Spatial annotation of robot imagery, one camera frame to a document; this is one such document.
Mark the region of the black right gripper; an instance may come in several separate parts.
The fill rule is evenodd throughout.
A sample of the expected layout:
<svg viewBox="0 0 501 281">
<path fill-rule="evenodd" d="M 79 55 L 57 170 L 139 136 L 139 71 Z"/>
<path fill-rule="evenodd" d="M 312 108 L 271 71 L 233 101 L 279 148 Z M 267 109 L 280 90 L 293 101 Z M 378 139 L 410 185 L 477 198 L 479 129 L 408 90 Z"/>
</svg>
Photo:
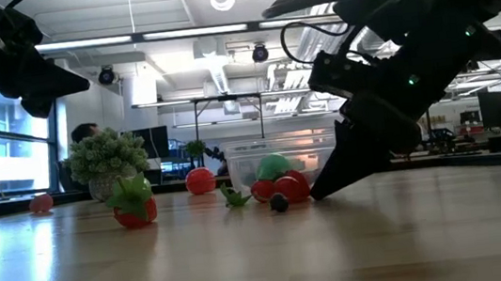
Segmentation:
<svg viewBox="0 0 501 281">
<path fill-rule="evenodd" d="M 337 62 L 337 87 L 352 95 L 334 123 L 336 146 L 310 195 L 326 198 L 384 170 L 390 152 L 409 152 L 421 141 L 417 120 L 441 100 L 467 63 L 464 56 L 395 55 L 377 65 Z"/>
</svg>

